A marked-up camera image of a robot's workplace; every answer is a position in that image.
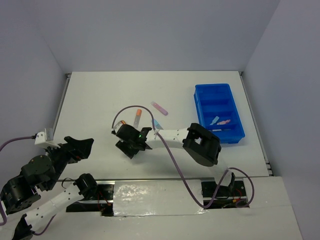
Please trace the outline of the orange capped clear marker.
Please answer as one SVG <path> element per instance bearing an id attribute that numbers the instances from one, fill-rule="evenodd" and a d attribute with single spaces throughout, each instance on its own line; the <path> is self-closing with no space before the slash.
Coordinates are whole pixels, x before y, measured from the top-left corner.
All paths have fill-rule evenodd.
<path id="1" fill-rule="evenodd" d="M 138 108 L 135 114 L 134 122 L 133 122 L 133 127 L 136 129 L 139 127 L 141 115 L 142 115 L 142 110 Z"/>

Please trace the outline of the light blue clear marker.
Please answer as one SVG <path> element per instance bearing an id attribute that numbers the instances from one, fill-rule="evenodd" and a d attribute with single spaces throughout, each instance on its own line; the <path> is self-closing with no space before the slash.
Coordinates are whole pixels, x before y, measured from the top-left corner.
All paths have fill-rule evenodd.
<path id="1" fill-rule="evenodd" d="M 159 122 L 156 119 L 152 120 L 152 126 L 156 130 L 163 130 L 163 127 L 159 124 Z"/>

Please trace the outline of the small blue highlighter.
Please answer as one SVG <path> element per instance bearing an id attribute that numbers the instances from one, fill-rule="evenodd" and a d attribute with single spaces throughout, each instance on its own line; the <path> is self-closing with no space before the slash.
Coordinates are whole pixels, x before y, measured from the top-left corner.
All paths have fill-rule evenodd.
<path id="1" fill-rule="evenodd" d="M 218 122 L 219 118 L 220 118 L 219 116 L 216 116 L 209 125 L 212 126 L 212 125 L 216 124 Z"/>

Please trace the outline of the pink correction tape highlighter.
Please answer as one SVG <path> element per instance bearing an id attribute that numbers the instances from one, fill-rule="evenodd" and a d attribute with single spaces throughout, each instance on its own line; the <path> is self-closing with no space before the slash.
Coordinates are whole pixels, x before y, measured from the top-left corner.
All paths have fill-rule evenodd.
<path id="1" fill-rule="evenodd" d="M 231 121 L 230 119 L 223 120 L 223 121 L 218 122 L 217 125 L 226 125 L 226 124 L 228 124 L 230 121 Z"/>

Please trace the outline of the grey thin pen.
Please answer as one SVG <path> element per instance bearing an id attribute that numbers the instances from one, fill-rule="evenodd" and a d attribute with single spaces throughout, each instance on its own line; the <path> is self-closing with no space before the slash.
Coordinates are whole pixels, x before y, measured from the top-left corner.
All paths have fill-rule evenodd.
<path id="1" fill-rule="evenodd" d="M 224 131 L 231 131 L 232 129 L 230 128 L 222 128 L 222 129 L 211 129 L 209 131 L 211 132 L 224 132 Z"/>

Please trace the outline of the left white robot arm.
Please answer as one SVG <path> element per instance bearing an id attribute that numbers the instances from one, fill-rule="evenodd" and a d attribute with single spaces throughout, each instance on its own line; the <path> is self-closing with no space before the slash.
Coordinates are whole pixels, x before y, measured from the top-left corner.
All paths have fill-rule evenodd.
<path id="1" fill-rule="evenodd" d="M 87 159 L 94 143 L 93 138 L 77 140 L 66 136 L 65 143 L 56 144 L 43 131 L 28 139 L 34 140 L 36 146 L 45 150 L 45 154 L 33 157 L 0 192 L 0 225 L 6 240 L 30 240 L 39 235 L 37 230 L 41 224 L 50 224 L 61 210 L 75 202 L 91 200 L 98 193 L 94 177 L 83 173 L 60 194 L 24 213 L 15 228 L 6 227 L 9 215 L 23 211 L 41 199 L 38 191 L 48 192 L 54 188 L 68 164 Z"/>

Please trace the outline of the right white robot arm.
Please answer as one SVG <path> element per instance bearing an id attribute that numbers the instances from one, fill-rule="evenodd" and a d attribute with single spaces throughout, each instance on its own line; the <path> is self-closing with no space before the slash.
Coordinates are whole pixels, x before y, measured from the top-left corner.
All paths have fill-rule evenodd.
<path id="1" fill-rule="evenodd" d="M 199 165 L 212 169 L 217 190 L 223 196 L 235 190 L 235 175 L 218 157 L 222 150 L 220 139 L 198 123 L 176 130 L 143 127 L 140 131 L 128 124 L 113 127 L 111 133 L 119 138 L 115 146 L 132 159 L 138 152 L 165 149 L 183 149 Z"/>

